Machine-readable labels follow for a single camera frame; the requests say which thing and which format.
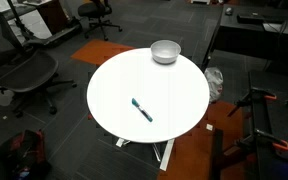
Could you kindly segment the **teal pen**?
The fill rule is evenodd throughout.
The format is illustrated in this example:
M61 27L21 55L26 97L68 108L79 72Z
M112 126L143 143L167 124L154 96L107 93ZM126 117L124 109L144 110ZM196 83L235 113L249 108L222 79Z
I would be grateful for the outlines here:
M153 118L143 109L143 107L137 102L135 98L132 98L131 102L149 122L153 121Z

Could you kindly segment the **white metal bowl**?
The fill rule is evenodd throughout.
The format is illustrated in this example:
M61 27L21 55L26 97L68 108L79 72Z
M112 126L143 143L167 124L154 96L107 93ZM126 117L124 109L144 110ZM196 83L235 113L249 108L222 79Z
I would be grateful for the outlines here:
M159 40L150 46L150 50L154 61L160 64L171 64L177 60L181 47L171 40Z

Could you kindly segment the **white table base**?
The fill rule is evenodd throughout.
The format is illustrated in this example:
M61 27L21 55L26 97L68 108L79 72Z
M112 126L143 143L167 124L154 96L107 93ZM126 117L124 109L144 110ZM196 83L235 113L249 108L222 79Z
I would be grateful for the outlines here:
M170 162L174 139L159 143L138 143L115 138L113 144L136 160L166 172Z

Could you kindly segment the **white plastic bag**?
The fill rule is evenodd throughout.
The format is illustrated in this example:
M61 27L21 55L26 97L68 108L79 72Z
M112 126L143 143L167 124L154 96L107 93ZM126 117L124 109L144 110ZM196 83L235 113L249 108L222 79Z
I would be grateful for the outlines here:
M217 67L209 67L205 70L204 75L210 91L209 102L214 103L221 97L223 91L224 79L222 72Z

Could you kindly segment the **black office chair far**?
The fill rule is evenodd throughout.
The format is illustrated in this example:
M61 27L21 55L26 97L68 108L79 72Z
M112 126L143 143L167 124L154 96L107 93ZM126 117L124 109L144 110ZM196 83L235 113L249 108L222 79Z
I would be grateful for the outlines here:
M84 37L88 38L91 31L100 28L103 34L103 39L107 41L108 37L104 27L115 27L119 32L122 32L123 29L120 25L115 25L110 20L102 21L102 18L111 13L112 7L108 0L89 0L88 3L79 6L78 15L80 17L87 17L89 20L89 29L84 32Z

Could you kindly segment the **black stand base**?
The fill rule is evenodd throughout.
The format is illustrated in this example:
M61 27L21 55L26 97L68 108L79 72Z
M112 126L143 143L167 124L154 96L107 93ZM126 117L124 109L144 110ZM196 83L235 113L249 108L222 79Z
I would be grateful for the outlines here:
M81 23L69 17L60 0L6 0L11 15L8 23L22 44L51 46L81 31Z

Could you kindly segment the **black keyboard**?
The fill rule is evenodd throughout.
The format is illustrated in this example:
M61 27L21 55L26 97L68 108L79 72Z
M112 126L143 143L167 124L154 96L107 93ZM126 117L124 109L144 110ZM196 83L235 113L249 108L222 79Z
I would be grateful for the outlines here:
M237 21L243 24L261 24L264 22L264 18L257 13L238 14Z

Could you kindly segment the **red and black bag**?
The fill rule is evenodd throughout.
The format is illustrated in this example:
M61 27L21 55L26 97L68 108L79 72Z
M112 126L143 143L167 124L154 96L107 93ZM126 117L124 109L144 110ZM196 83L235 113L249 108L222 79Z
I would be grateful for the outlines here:
M12 136L0 146L0 155L11 180L46 180L51 170L41 130L25 130Z

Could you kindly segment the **black mesh office chair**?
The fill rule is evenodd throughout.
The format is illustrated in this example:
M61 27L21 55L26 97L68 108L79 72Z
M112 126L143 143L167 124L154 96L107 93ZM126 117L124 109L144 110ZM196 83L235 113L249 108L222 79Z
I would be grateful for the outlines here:
M45 51L22 46L0 12L0 91L12 91L20 98L13 109L16 117L23 115L25 104L35 94L46 99L50 114L57 113L48 88L61 84L70 84L73 88L77 86L73 79L55 81L58 68L59 62Z

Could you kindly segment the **black desk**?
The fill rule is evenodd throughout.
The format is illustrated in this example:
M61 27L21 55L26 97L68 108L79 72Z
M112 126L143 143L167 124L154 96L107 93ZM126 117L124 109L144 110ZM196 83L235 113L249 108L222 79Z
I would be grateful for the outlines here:
M234 10L231 16L225 14L228 7ZM238 14L251 13L262 16L264 22L243 24L237 21ZM207 68L215 49L270 60L269 72L288 75L288 10L224 5L200 66L202 71Z

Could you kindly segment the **orange handled clamp upper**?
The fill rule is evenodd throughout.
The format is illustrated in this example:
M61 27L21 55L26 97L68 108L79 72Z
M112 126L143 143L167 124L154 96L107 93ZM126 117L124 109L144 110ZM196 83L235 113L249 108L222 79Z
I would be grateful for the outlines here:
M241 107L249 106L254 99L253 95L266 100L276 100L277 96L269 92L268 90L261 88L251 88L240 100L235 102L235 107L228 113L228 117L231 117Z

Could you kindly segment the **orange handled clamp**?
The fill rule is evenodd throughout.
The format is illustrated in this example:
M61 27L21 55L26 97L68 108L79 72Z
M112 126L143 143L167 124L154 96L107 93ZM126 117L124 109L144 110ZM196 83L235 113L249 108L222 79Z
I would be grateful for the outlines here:
M281 138L274 136L268 132L255 128L253 132L248 135L246 138L238 139L236 141L237 145L250 147L251 144L256 140L264 140L270 142L275 150L279 151L288 151L288 142Z
M276 100L277 96L269 92L268 90L261 88L251 88L240 100L235 102L235 107L228 113L228 117L231 117L241 107L249 106L254 99L253 95L266 100Z

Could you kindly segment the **orange handled clamp lower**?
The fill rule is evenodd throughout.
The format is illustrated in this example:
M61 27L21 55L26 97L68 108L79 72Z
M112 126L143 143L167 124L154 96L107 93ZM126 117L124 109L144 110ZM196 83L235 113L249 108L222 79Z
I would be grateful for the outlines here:
M250 147L251 144L256 140L264 140L270 142L275 150L279 151L288 151L288 142L281 138L274 136L268 132L255 128L253 132L248 135L246 138L238 139L236 141L237 145Z

